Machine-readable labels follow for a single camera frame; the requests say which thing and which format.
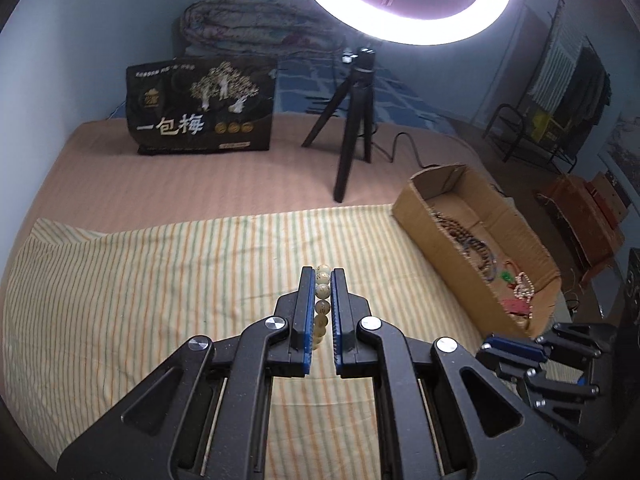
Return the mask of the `blue checkered bed sheet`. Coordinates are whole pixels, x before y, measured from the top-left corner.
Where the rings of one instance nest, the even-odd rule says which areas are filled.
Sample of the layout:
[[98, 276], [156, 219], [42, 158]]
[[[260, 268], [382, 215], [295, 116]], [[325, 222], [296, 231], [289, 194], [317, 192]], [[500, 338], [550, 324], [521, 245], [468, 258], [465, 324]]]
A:
[[[320, 115], [339, 84], [349, 74], [349, 66], [336, 58], [281, 58], [276, 78], [276, 113]], [[416, 92], [382, 65], [375, 67], [374, 122], [432, 130], [455, 136], [449, 120], [439, 115]]]

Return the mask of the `black clothes rack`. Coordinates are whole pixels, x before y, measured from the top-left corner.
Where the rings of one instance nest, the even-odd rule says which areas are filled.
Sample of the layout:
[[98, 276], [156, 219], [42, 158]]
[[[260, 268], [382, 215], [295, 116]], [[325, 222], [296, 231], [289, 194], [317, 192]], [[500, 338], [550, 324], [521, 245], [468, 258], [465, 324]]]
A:
[[512, 158], [570, 174], [578, 153], [611, 105], [611, 75], [589, 37], [558, 0], [524, 90], [496, 106], [483, 136]]

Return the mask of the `yellow box on rack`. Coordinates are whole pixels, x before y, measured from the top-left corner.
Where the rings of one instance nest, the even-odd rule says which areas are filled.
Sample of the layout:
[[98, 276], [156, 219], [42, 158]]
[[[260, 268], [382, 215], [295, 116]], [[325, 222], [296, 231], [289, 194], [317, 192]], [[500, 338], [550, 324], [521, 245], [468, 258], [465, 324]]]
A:
[[532, 118], [532, 132], [530, 137], [536, 143], [558, 142], [564, 133], [563, 128], [546, 112], [540, 110]]

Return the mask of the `brown cardboard box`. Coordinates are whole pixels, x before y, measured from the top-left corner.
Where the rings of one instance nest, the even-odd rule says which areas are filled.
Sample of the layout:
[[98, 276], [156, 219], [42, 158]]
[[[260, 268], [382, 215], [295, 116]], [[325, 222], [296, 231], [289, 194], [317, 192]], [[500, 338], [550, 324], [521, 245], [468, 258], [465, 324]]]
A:
[[[560, 270], [522, 215], [480, 172], [466, 165], [418, 172], [392, 214], [481, 334], [534, 339], [546, 330]], [[530, 304], [530, 318], [504, 312], [500, 301], [512, 297]]]

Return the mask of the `black printed package bag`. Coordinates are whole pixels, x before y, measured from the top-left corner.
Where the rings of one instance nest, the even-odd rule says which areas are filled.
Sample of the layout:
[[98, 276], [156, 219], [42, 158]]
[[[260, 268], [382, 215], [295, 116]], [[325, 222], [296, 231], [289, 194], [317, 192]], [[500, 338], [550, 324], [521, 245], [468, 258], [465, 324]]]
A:
[[141, 155], [270, 148], [278, 63], [173, 58], [126, 69], [126, 121]]

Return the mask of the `black tripod stand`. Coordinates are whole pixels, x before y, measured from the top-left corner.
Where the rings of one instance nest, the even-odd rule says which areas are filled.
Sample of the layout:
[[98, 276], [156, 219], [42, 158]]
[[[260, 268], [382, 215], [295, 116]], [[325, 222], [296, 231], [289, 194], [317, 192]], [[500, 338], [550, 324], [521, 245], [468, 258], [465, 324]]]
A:
[[372, 162], [374, 64], [375, 50], [371, 48], [357, 50], [352, 56], [348, 77], [336, 88], [334, 95], [322, 110], [302, 144], [303, 148], [310, 148], [344, 99], [349, 98], [340, 160], [333, 189], [333, 199], [337, 203], [341, 203], [345, 198], [359, 138], [363, 138], [363, 160], [367, 164]]

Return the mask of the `dark hanging garment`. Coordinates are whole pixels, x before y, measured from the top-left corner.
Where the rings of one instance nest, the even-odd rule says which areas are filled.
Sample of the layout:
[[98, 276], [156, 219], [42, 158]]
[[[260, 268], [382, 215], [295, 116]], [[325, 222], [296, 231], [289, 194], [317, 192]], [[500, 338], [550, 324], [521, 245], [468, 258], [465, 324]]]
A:
[[583, 47], [563, 99], [555, 111], [555, 120], [565, 134], [561, 145], [576, 155], [611, 104], [611, 78], [592, 47]]

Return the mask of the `folded floral quilt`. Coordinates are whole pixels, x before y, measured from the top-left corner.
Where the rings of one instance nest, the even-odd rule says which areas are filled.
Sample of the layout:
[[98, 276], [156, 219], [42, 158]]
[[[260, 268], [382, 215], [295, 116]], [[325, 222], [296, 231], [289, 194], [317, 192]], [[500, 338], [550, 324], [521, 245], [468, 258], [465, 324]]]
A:
[[189, 46], [213, 54], [322, 56], [347, 44], [345, 27], [314, 0], [198, 0], [179, 30]]

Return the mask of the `yellow striped cloth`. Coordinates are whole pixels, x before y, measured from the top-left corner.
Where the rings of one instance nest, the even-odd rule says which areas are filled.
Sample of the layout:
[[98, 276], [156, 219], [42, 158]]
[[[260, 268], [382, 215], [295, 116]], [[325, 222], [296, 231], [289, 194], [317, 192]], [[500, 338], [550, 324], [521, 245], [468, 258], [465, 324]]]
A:
[[4, 398], [49, 465], [189, 337], [235, 336], [296, 289], [304, 266], [341, 268], [351, 292], [407, 336], [480, 333], [390, 207], [232, 217], [119, 233], [38, 220], [14, 258], [2, 313]]

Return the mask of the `orange covered furniture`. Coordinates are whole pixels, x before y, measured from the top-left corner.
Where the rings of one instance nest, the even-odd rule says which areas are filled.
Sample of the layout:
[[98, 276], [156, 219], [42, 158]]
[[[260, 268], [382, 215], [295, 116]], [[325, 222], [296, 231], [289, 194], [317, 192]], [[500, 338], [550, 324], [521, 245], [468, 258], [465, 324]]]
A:
[[535, 193], [536, 200], [567, 226], [570, 246], [582, 266], [582, 287], [614, 264], [624, 242], [622, 231], [608, 221], [611, 215], [601, 209], [597, 195], [590, 182], [574, 174], [563, 174]]

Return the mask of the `tan bed sheet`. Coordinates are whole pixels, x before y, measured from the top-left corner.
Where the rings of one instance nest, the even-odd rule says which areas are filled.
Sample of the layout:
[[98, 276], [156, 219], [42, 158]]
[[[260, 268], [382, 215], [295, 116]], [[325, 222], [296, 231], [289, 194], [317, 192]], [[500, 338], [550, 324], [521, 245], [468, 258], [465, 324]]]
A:
[[143, 156], [124, 120], [85, 122], [44, 179], [21, 232], [39, 218], [111, 233], [332, 207], [344, 122], [331, 119], [303, 148], [313, 124], [311, 115], [274, 116], [267, 151]]

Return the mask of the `white striped hanging towel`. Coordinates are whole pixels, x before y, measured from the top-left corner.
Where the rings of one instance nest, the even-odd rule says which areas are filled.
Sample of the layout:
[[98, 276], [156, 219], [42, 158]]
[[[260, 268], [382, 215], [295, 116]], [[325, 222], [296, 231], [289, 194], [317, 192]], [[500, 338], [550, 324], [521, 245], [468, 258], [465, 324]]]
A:
[[552, 27], [540, 67], [528, 90], [532, 101], [547, 113], [559, 106], [573, 77], [584, 35], [567, 22]]

